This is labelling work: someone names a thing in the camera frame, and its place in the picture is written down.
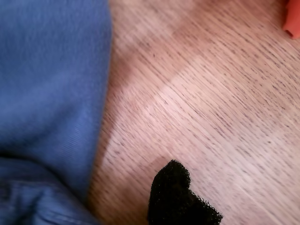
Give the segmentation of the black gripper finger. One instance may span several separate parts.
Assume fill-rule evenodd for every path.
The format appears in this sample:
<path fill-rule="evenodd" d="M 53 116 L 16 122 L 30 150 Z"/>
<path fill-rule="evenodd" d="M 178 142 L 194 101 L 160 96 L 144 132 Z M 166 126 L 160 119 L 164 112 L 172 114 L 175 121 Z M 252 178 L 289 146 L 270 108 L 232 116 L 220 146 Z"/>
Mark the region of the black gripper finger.
<path fill-rule="evenodd" d="M 218 225 L 223 215 L 190 190 L 188 170 L 171 160 L 155 176 L 148 206 L 149 225 Z"/>

